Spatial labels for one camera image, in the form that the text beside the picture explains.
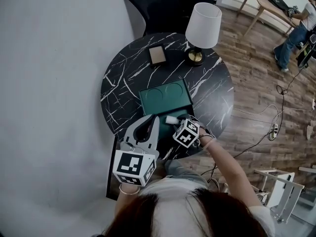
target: person in jeans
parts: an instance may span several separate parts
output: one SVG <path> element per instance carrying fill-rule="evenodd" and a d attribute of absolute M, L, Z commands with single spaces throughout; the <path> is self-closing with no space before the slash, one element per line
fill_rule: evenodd
<path fill-rule="evenodd" d="M 99 237 L 274 237 L 270 209 L 259 201 L 238 162 L 200 128 L 200 144 L 214 159 L 230 195 L 211 192 L 198 173 L 178 160 L 167 176 L 139 187 L 123 183 L 115 219 Z"/>
<path fill-rule="evenodd" d="M 276 64 L 282 72 L 287 72 L 287 64 L 290 60 L 290 53 L 293 46 L 306 41 L 307 32 L 312 30 L 316 25 L 316 0 L 308 0 L 302 13 L 292 15 L 293 18 L 300 19 L 300 25 L 294 28 L 286 41 L 275 47 Z"/>

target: table lamp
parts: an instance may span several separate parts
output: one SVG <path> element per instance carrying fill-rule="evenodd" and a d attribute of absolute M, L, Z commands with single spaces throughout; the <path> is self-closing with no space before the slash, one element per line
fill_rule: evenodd
<path fill-rule="evenodd" d="M 186 38 L 194 45 L 185 52 L 186 61 L 194 67 L 203 64 L 205 54 L 202 48 L 212 48 L 217 44 L 221 27 L 222 11 L 206 2 L 194 6 L 187 30 Z"/>

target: wooden floor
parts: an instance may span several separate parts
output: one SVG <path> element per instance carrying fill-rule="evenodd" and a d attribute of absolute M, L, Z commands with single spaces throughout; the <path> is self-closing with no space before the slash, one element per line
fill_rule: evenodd
<path fill-rule="evenodd" d="M 281 111 L 283 98 L 277 93 L 276 86 L 279 84 L 287 87 L 299 70 L 293 58 L 294 54 L 287 73 L 278 69 L 272 49 L 285 40 L 280 32 L 258 21 L 248 35 L 243 37 L 252 18 L 242 14 L 236 18 L 236 12 L 224 8 L 222 12 L 219 42 L 214 50 L 230 71 L 234 83 L 235 102 L 231 121 L 218 141 L 232 156 L 236 156 L 256 144 L 269 132 L 272 119 L 277 114 L 273 107 L 255 116 L 236 109 L 259 113 L 268 105 L 275 104 Z M 310 141 L 306 139 L 307 125 L 315 114 L 309 112 L 312 99 L 316 98 L 315 86 L 316 62 L 311 61 L 309 67 L 300 73 L 284 96 L 285 109 L 307 111 L 286 110 L 281 130 L 274 141 L 265 138 L 258 146 L 237 158 L 252 184 L 258 185 L 262 180 L 260 175 L 254 173 L 254 169 L 277 168 L 295 172 L 294 181 L 297 183 L 314 186 L 316 175 L 313 177 L 311 174 L 298 172 L 298 167 L 310 167 L 316 163 L 316 137 Z M 206 153 L 180 161 L 198 173 L 203 173 L 214 165 L 213 159 Z M 220 184 L 225 182 L 218 169 L 215 170 L 214 177 Z M 115 178 L 112 178 L 111 190 L 117 186 L 116 180 L 113 179 Z"/>

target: jeans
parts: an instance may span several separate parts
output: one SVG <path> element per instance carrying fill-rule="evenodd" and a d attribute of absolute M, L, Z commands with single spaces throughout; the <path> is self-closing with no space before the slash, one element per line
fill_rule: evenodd
<path fill-rule="evenodd" d="M 168 178 L 187 179 L 208 188 L 207 181 L 193 170 L 187 169 L 181 165 L 178 160 L 168 160 L 164 165 Z"/>
<path fill-rule="evenodd" d="M 300 23 L 300 25 L 295 27 L 294 30 L 290 33 L 286 41 L 274 49 L 276 58 L 278 60 L 277 63 L 282 69 L 287 68 L 293 46 L 297 45 L 300 42 L 304 42 L 306 40 L 307 32 L 308 31 L 305 26 Z"/>

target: brass lamp base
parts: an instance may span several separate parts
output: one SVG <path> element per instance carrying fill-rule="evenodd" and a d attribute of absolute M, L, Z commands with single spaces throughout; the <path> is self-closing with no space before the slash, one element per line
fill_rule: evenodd
<path fill-rule="evenodd" d="M 201 66 L 205 60 L 205 54 L 199 47 L 189 48 L 185 52 L 186 62 L 193 67 Z"/>

